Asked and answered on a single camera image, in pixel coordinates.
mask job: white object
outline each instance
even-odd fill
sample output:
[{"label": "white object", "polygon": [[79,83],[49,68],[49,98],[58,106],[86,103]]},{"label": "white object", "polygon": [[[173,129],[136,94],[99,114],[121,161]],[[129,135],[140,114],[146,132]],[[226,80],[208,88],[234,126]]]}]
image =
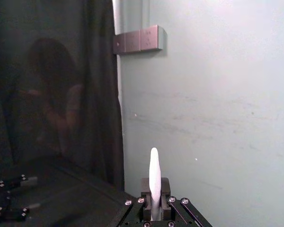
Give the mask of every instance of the white object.
[{"label": "white object", "polygon": [[151,220],[160,220],[161,170],[156,148],[151,149],[150,161]]}]

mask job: dark fabric curtain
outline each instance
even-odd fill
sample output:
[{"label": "dark fabric curtain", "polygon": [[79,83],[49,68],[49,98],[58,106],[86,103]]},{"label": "dark fabric curtain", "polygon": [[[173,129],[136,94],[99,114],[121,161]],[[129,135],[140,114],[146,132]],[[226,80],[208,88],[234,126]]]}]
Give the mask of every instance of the dark fabric curtain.
[{"label": "dark fabric curtain", "polygon": [[124,189],[111,0],[0,0],[0,170],[63,156]]}]

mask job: metal bolt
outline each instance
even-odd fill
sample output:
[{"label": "metal bolt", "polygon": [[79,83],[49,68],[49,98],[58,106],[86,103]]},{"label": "metal bolt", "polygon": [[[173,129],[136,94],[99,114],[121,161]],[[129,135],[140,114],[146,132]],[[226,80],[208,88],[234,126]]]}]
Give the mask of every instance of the metal bolt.
[{"label": "metal bolt", "polygon": [[169,227],[175,227],[175,223],[173,221],[169,222]]},{"label": "metal bolt", "polygon": [[144,203],[144,198],[139,198],[138,203]]},{"label": "metal bolt", "polygon": [[170,197],[169,197],[169,202],[174,202],[174,201],[176,201],[176,198],[173,197],[173,196],[170,196]]},{"label": "metal bolt", "polygon": [[149,222],[145,222],[143,227],[151,227],[151,224]]},{"label": "metal bolt", "polygon": [[129,206],[129,205],[131,205],[131,204],[132,204],[132,201],[131,201],[131,200],[126,200],[125,205]]},{"label": "metal bolt", "polygon": [[188,204],[188,202],[189,202],[189,199],[187,199],[187,198],[184,198],[181,201],[182,204]]}]

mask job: black table surface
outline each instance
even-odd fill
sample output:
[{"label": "black table surface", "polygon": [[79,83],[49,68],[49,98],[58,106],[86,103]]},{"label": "black table surface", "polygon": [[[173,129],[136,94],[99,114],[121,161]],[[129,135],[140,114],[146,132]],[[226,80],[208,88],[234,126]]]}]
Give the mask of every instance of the black table surface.
[{"label": "black table surface", "polygon": [[40,203],[25,222],[0,226],[92,226],[106,227],[127,199],[116,190],[62,157],[44,157],[0,173],[1,179],[37,176],[37,186],[13,191],[12,207]]}]

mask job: white elongated object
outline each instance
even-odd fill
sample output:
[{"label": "white elongated object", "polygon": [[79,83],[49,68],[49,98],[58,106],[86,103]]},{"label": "white elongated object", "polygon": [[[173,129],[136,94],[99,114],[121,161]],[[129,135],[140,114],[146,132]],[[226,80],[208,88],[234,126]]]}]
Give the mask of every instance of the white elongated object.
[{"label": "white elongated object", "polygon": [[161,170],[156,148],[151,149],[150,161],[151,220],[160,220]]}]

